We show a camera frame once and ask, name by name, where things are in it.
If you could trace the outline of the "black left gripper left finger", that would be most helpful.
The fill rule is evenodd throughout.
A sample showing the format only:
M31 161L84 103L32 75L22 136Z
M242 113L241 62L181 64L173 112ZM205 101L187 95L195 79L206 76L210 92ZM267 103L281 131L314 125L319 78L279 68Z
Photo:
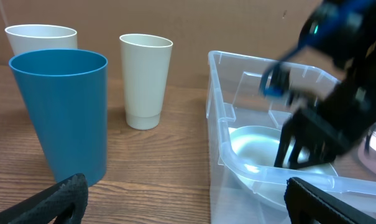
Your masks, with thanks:
M88 183L75 174L0 212L0 223L80 224L88 205Z

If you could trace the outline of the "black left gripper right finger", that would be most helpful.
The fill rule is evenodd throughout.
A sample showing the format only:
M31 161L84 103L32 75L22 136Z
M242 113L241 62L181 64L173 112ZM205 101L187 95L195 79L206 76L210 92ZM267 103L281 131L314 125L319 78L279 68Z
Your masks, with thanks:
M376 219L299 177L287 180L284 201L292 224L376 224Z

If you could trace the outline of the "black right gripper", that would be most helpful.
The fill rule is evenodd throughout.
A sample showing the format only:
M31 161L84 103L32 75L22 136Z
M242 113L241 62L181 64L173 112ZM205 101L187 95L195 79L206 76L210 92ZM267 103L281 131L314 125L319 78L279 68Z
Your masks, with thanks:
M358 145L376 123L376 60L356 67L314 108L313 119L291 118L282 128L274 166L283 167L291 138L295 144L286 168L330 163Z

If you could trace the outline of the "grey plastic plate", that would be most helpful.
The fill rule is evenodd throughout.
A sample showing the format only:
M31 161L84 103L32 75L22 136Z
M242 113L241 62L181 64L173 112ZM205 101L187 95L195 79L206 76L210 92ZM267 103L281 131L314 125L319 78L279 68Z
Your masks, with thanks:
M260 166L273 167L277 155L281 131L265 126L243 126L229 130L231 146L243 165L251 172L258 172ZM286 174L280 177L281 184L260 182L242 175L236 174L239 185L252 198L276 210L286 209L283 199L286 190L286 181L296 173L294 170L286 170Z

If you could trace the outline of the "clear plastic storage bin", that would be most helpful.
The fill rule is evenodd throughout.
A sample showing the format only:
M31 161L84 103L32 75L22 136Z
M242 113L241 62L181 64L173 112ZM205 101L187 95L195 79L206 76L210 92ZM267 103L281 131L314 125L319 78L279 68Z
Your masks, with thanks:
M235 175L281 184L286 168L260 166L258 172L244 167L232 150L229 130L243 126L282 129L284 122L303 104L287 106L282 99L259 93L262 73L270 59L221 51L208 55L210 78L206 105L212 223L289 223L287 210L276 210L252 198ZM376 218L376 175L358 158L362 144L332 164L294 170L299 177L343 202Z

